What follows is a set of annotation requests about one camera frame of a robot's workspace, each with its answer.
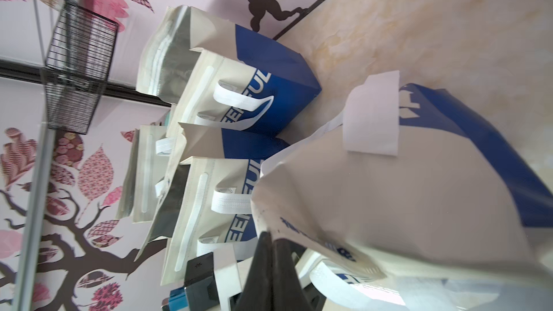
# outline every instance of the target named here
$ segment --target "blue and white bag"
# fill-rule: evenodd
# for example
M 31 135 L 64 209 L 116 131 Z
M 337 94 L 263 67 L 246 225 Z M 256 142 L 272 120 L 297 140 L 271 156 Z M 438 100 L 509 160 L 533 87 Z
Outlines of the blue and white bag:
M 248 190 L 257 182 L 261 163 L 204 157 L 180 163 L 179 168 L 188 166 L 189 173 L 165 255 L 162 285 L 183 280 L 188 260 L 224 245 L 233 246 L 237 260 L 253 256 L 257 237 L 253 219 L 246 215 L 251 213 Z
M 173 103 L 177 99 L 170 124 L 175 128 L 187 122 L 274 137 L 321 86 L 299 53 L 179 6 L 168 11 L 144 50 L 137 91 Z
M 345 307 L 550 308 L 550 191 L 445 90 L 398 87 L 398 72 L 369 77 L 333 121 L 263 163 L 258 233 L 320 254 L 300 279 Z M 457 299 L 471 293 L 491 297 Z

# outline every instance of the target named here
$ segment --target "metal wire rack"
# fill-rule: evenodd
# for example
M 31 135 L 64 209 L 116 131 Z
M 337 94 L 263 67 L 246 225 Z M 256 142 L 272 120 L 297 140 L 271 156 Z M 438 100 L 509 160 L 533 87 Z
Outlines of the metal wire rack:
M 63 1 L 41 70 L 48 127 L 84 135 L 106 89 L 119 24 Z

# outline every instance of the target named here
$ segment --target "shopping bag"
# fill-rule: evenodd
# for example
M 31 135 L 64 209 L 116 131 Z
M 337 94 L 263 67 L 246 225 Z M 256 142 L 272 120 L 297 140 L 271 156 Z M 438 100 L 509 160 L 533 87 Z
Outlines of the shopping bag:
M 168 11 L 141 59 L 137 90 L 162 97 L 165 88 L 178 102 L 174 126 L 187 122 L 269 136 L 321 91 L 299 53 L 186 6 Z
M 127 218 L 133 211 L 135 203 L 135 183 L 137 173 L 137 161 L 138 161 L 138 141 L 140 137 L 140 130 L 136 129 L 133 134 L 133 144 L 130 148 L 129 163 L 127 167 L 127 174 L 123 181 L 123 190 L 121 191 L 121 199 L 117 205 L 117 213 L 115 215 L 116 220 Z
M 135 201 L 133 204 L 133 222 L 147 222 L 154 219 L 162 187 L 163 176 L 169 157 L 156 154 L 156 141 L 165 136 L 164 126 L 142 125 L 138 140 L 138 157 L 135 180 Z
M 266 160 L 252 196 L 257 232 L 321 254 L 328 264 L 315 262 L 311 280 L 346 307 L 381 309 L 380 299 L 335 278 L 332 264 L 365 287 L 392 279 L 409 310 L 456 309 L 444 281 L 492 281 L 505 287 L 500 297 L 528 288 L 550 305 L 548 251 L 527 239 L 551 233 L 549 190 L 495 128 L 447 91 L 408 84 L 398 93 L 399 73 L 392 76 L 382 89 L 368 80 L 333 121 Z M 363 102 L 369 113 L 352 116 Z
M 160 227 L 160 221 L 167 221 L 160 220 L 164 217 L 162 212 L 166 200 L 180 198 L 179 212 L 176 217 L 171 217 L 176 222 L 171 221 L 174 231 L 164 262 L 163 285 L 184 279 L 188 260 L 213 252 L 222 245 L 232 245 L 238 260 L 253 256 L 257 237 L 248 192 L 251 193 L 257 182 L 261 163 L 262 160 L 204 157 L 190 157 L 180 163 L 175 175 L 179 169 L 185 168 L 188 175 L 186 178 L 175 177 L 171 183 L 144 244 L 155 239 L 156 235 L 162 236 L 160 231 L 154 232 Z M 173 187 L 183 180 L 186 180 L 184 188 Z M 218 203 L 213 202 L 214 193 L 219 194 Z M 248 195 L 248 199 L 233 197 L 236 194 Z M 165 228 L 169 232 L 170 227 L 166 225 Z
M 179 123 L 175 132 L 176 136 L 156 146 L 158 153 L 169 154 L 162 193 L 168 190 L 179 163 L 190 156 L 265 160 L 288 147 L 278 138 L 226 128 Z

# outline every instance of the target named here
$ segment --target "white bag handle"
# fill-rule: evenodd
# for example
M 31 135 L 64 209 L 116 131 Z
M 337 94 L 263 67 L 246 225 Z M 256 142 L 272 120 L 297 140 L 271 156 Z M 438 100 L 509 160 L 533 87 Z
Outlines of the white bag handle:
M 266 102 L 268 103 L 266 104 L 265 108 L 263 108 L 263 110 L 259 112 L 258 115 L 252 118 L 243 119 L 235 122 L 222 122 L 210 120 L 209 116 L 198 113 L 196 119 L 194 120 L 194 124 L 212 126 L 214 128 L 228 128 L 230 130 L 243 131 L 247 128 L 252 127 L 273 105 L 273 101 L 275 98 L 273 95 L 267 96 L 263 99 L 254 99 L 249 96 L 242 95 L 240 93 L 236 93 L 232 90 L 226 89 L 221 84 L 227 86 L 228 88 L 231 86 L 224 82 L 218 82 L 215 92 L 213 93 L 213 98 L 223 105 L 244 109 L 246 111 L 254 111 L 258 109 L 259 106 L 261 106 L 262 104 Z
M 252 195 L 247 193 L 225 193 L 217 191 L 219 186 L 213 191 L 211 200 L 211 210 L 219 214 L 251 214 L 252 213 Z
M 215 86 L 213 99 L 220 104 L 244 109 L 250 112 L 258 109 L 258 107 L 264 104 L 268 99 L 254 99 L 253 97 L 237 93 L 236 89 L 235 86 L 219 81 L 217 82 L 217 86 Z
M 309 274 L 311 283 L 319 292 L 334 303 L 354 310 L 377 310 L 375 299 L 354 289 L 333 273 L 324 263 L 319 262 Z
M 164 138 L 156 141 L 156 155 L 169 156 L 175 145 L 176 138 Z

